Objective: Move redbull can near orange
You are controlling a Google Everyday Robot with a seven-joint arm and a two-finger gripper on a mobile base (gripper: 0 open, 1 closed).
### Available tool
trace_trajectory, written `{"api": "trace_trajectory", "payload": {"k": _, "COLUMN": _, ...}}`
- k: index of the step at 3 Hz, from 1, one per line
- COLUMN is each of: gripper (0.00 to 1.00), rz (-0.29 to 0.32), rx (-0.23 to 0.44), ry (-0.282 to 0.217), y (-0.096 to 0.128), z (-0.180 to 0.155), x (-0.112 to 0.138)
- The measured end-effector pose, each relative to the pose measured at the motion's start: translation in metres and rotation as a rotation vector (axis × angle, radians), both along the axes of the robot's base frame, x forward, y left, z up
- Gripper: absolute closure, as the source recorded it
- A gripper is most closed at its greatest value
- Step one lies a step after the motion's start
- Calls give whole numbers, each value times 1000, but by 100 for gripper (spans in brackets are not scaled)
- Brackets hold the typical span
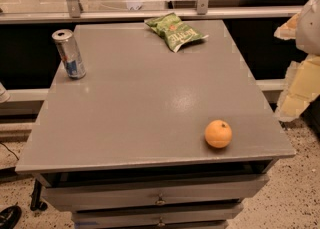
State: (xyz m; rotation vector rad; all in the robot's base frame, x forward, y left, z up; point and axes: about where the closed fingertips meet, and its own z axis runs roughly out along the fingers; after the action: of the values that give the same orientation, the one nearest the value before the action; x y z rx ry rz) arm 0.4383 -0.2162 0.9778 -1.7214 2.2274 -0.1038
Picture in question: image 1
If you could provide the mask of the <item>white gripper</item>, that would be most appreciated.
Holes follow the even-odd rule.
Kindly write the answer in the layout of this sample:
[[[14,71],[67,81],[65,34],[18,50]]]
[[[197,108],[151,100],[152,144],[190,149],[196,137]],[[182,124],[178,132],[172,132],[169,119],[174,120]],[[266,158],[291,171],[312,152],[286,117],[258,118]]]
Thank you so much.
[[[308,54],[305,60],[293,61],[285,75],[275,116],[281,122],[297,119],[320,95],[320,0],[309,0],[300,15],[295,14],[274,32],[282,40],[296,38],[298,49]]]

